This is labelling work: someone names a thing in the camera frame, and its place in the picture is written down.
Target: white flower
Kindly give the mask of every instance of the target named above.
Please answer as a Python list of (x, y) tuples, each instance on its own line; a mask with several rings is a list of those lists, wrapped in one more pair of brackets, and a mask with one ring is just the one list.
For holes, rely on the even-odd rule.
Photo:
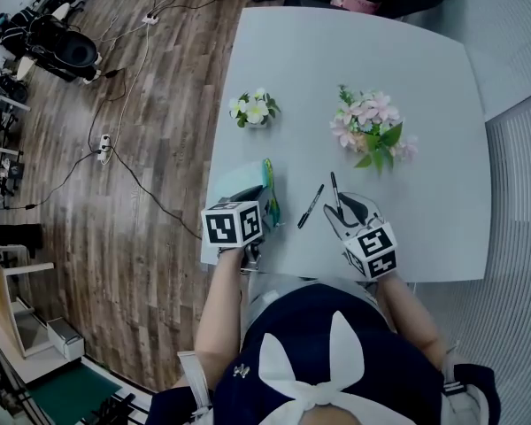
[(230, 116), (232, 118), (236, 118), (238, 113), (246, 112), (246, 103), (242, 100), (239, 101), (238, 99), (230, 99), (228, 106), (230, 107)]
[(254, 97), (256, 99), (262, 99), (265, 94), (266, 94), (266, 91), (264, 89), (257, 89), (256, 93), (254, 94)]
[(269, 114), (269, 111), (267, 110), (267, 105), (264, 101), (257, 101), (251, 97), (246, 106), (246, 114), (248, 115), (249, 123), (259, 124), (264, 120), (264, 117)]

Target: navy blue dress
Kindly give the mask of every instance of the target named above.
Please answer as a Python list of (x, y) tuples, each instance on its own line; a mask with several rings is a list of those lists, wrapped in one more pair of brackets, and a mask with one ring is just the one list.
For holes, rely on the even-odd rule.
[[(298, 381), (330, 380), (329, 334), (333, 314), (340, 311), (362, 344), (365, 373), (344, 392), (380, 403), (417, 424), (439, 424), (443, 374), (412, 344), (391, 332), (367, 302), (326, 285), (294, 291), (273, 302), (251, 325), (240, 355), (211, 392), (215, 424), (259, 424), (289, 398), (258, 377), (262, 339), (270, 333), (283, 345)], [(234, 376), (244, 364), (250, 371)], [(196, 403), (189, 387), (154, 396), (147, 423), (182, 425)]]

